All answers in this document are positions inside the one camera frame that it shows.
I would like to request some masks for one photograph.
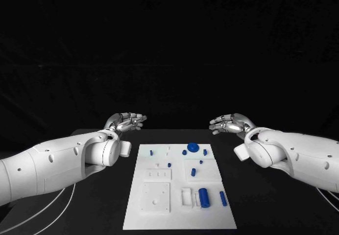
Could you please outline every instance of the robotic hand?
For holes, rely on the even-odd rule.
[[[280,169],[312,186],[339,192],[339,142],[257,127],[241,114],[219,116],[209,124],[215,135],[231,132],[244,140],[235,147],[241,161],[251,158],[261,167]]]
[[[140,130],[142,114],[114,114],[101,131],[39,143],[0,160],[0,206],[23,197],[55,192],[129,157],[123,132]]]

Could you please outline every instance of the table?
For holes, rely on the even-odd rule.
[[[98,131],[80,129],[72,135]],[[315,187],[294,180],[283,171],[261,168],[251,160],[241,162],[234,153],[243,140],[231,133],[209,130],[140,130],[123,134],[133,143],[129,158],[77,183],[69,207],[42,235],[172,235],[172,234],[339,234],[339,214]],[[124,217],[140,144],[209,143],[219,166],[224,187],[237,222],[237,230],[124,231]],[[55,220],[64,210],[69,186],[46,211],[6,235],[32,235]],[[19,224],[49,204],[59,192],[17,201],[0,224],[0,231]]]

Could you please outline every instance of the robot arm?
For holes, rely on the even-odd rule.
[[[0,160],[0,206],[23,197],[55,192],[129,157],[123,132],[140,130],[146,116],[114,114],[104,129],[46,141]]]
[[[339,192],[339,142],[257,127],[240,114],[224,115],[209,124],[214,134],[232,132],[244,139],[235,147],[241,161],[251,158],[261,167],[280,169],[309,185]]]

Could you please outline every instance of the white cable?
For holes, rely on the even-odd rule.
[[[326,198],[325,195],[323,195],[323,198],[326,199],[326,201],[329,202],[329,204],[332,205],[332,207],[338,210],[338,208],[335,207],[335,205],[332,204],[331,200]]]
[[[329,191],[328,191],[329,192]],[[339,198],[332,194],[332,192],[329,192],[331,193],[331,195],[339,200]]]
[[[62,192],[64,192],[64,191],[65,191],[65,189],[62,189],[62,191],[61,191],[59,195],[56,196],[55,200],[56,200],[58,197],[62,195]],[[55,200],[48,204],[48,206],[46,206],[29,219],[26,219],[20,224],[17,224],[16,226],[13,226],[12,228],[3,230],[3,231],[0,232],[0,234],[9,232],[12,229],[17,228],[17,227],[19,227],[20,225],[23,225],[28,221],[30,221],[30,220],[48,209],[48,207],[52,205],[52,203],[55,202]]]
[[[59,216],[56,217],[55,221],[56,221],[56,220],[59,219],[59,217],[62,216],[62,214],[64,214],[64,212],[65,212],[65,210],[67,210],[67,208],[68,208],[68,205],[69,205],[69,203],[71,203],[71,200],[72,200],[72,195],[71,195],[71,198],[69,198],[67,207],[65,207],[62,213],[59,214]]]

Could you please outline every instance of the blue cap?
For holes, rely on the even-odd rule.
[[[196,153],[199,151],[199,145],[196,143],[189,143],[188,144],[188,150],[192,152],[192,153]]]

